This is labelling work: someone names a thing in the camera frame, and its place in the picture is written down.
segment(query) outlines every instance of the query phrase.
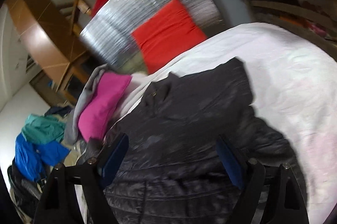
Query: red pillow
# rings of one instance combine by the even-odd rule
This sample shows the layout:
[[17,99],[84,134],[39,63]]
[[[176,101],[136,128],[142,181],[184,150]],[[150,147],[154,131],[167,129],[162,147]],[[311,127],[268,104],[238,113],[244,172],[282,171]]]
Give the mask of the red pillow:
[[172,0],[132,32],[152,74],[207,39],[179,0]]

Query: bed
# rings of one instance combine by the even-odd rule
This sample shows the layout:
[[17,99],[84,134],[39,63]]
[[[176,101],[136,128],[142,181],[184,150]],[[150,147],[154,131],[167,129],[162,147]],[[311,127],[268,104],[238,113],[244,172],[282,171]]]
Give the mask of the bed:
[[[337,64],[321,49],[282,28],[243,24],[182,53],[152,75],[133,74],[115,118],[140,102],[152,81],[213,69],[233,57],[245,62],[259,117],[282,132],[303,170],[311,224],[322,224],[337,202]],[[78,190],[81,211],[86,211]]]

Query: black puffer jacket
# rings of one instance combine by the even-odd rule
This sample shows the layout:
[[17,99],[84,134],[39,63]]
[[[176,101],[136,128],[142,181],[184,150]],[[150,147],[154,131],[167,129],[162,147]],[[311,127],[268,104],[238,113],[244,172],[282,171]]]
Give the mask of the black puffer jacket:
[[12,165],[8,167],[7,175],[11,188],[13,188],[14,191],[16,206],[33,219],[41,197],[37,184],[23,177],[15,164],[15,160],[13,160]]
[[130,147],[105,194],[119,223],[224,223],[240,191],[215,151],[219,134],[249,157],[290,162],[306,199],[303,174],[289,142],[254,116],[244,65],[151,83],[140,104],[115,126]]

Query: blue jacket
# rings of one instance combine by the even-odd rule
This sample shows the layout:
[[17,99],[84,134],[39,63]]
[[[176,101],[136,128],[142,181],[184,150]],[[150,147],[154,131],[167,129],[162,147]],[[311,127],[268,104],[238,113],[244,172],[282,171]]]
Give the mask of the blue jacket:
[[22,134],[15,141],[15,164],[28,180],[38,182],[46,177],[43,163],[55,166],[68,155],[69,150],[56,141],[35,145],[27,142]]

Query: metal screw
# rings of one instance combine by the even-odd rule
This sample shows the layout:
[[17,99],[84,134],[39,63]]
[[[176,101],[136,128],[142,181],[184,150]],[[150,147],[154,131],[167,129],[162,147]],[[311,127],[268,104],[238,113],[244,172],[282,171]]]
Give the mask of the metal screw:
[[248,160],[248,162],[249,162],[250,164],[255,165],[255,164],[257,164],[257,159],[256,159],[256,158],[250,158],[250,159]]
[[90,159],[88,159],[88,163],[89,164],[94,164],[94,163],[96,163],[96,161],[97,161],[97,159],[96,158],[90,158]]
[[290,164],[288,163],[288,162],[285,162],[285,163],[282,163],[282,166],[286,169],[286,170],[288,170],[288,169],[290,169]]
[[55,168],[56,170],[59,170],[59,169],[61,169],[62,167],[63,167],[63,164],[62,164],[62,163],[58,163],[58,164],[55,165],[54,168]]

